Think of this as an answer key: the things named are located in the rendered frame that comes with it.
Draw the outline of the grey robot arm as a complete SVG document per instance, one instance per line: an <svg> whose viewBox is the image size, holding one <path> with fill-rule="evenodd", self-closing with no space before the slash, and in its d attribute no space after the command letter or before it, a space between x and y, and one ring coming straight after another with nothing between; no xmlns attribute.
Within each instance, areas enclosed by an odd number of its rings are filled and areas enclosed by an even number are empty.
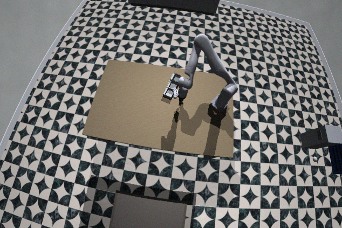
<svg viewBox="0 0 342 228"><path fill-rule="evenodd" d="M222 108L224 105L228 103L231 97L238 91L238 87L236 83L233 81L228 71L226 70L225 66L223 65L223 62L221 61L221 59L219 58L219 56L213 49L208 37L204 34L200 34L196 36L194 39L193 49L192 49L188 64L186 66L185 72L184 72L186 75L190 77L190 79L181 77L178 80L179 90L177 90L176 88L173 88L173 97L174 99L176 99L177 96L181 98L185 98L187 96L188 90L192 88L193 77L194 77L195 70L197 68L197 63L198 63L201 50L206 55L208 64L210 68L212 69L212 71L216 75L222 77L227 82L227 85L221 90L220 95L215 101L215 105L218 108Z"/></svg>

